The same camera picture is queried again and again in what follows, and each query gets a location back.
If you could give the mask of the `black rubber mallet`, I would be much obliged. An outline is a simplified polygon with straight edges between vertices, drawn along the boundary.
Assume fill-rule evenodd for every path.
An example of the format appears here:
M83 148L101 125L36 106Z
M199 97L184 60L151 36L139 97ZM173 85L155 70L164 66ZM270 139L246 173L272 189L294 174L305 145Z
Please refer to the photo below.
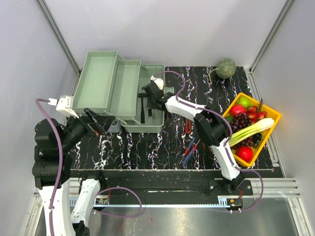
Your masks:
M140 113L140 122L141 124L145 123L145 109L144 109L144 98L147 97L146 93L139 93L138 98L141 99L141 113Z

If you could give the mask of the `clear and green toolbox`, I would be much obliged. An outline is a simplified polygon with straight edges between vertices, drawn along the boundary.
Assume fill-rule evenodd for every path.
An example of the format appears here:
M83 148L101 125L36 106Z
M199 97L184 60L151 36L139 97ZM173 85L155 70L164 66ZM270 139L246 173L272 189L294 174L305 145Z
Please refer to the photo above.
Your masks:
M159 133L164 125L164 112L152 110L148 117L144 98L145 123L140 122L142 87L156 75L164 80L164 65L143 64L140 60L123 59L117 51L89 51L82 68L72 108L84 114L84 108L103 116L115 116L129 133Z

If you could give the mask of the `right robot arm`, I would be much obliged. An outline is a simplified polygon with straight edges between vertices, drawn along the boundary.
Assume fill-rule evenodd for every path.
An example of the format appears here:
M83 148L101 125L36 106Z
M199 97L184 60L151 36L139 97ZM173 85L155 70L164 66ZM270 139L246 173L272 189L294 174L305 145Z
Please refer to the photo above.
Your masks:
M226 179L224 189L234 195L241 190L244 177L240 168L233 159L228 140L232 134L231 126L219 113L210 110L204 105L198 105L181 99L173 93L164 93L164 82L152 78L151 82L142 87L148 96L148 108L166 111L180 115L194 123L200 140L213 151Z

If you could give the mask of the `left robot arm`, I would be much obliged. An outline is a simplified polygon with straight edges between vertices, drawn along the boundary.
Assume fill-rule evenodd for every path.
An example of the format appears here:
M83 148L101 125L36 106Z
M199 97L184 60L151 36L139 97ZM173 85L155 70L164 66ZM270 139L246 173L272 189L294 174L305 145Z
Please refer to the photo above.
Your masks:
M36 146L32 175L44 204L48 236L90 235L89 218L95 197L107 187L102 171L84 173L78 200L73 211L70 210L72 158L69 152L87 135L105 135L116 119L99 115L90 108L79 115L72 109L72 100L71 96L35 100L45 119L34 128Z

